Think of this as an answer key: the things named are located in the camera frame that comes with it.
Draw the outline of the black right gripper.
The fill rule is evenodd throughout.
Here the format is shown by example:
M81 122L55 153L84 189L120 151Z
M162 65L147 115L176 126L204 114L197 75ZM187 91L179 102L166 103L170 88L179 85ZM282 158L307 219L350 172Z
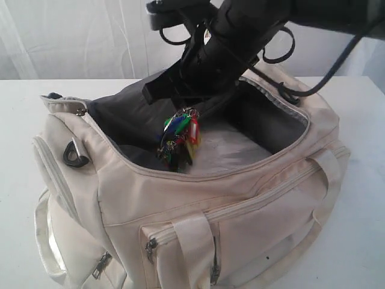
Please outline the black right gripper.
M259 60L265 25L235 8L220 8L191 29L182 58L145 83L149 105L162 99L189 102L197 116L212 116L238 93L235 82Z

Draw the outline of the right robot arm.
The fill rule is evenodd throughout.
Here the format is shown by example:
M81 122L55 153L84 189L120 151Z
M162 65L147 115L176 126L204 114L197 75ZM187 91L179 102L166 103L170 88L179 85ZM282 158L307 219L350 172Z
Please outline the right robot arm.
M153 30L184 25L190 37L179 61L145 84L150 104L171 99L195 104L234 87L254 70L258 53L286 29L288 22L339 33L352 39L326 76L314 88L299 92L267 75L262 78L283 96L307 97L318 92L364 37L384 39L383 1L151 1L146 5Z

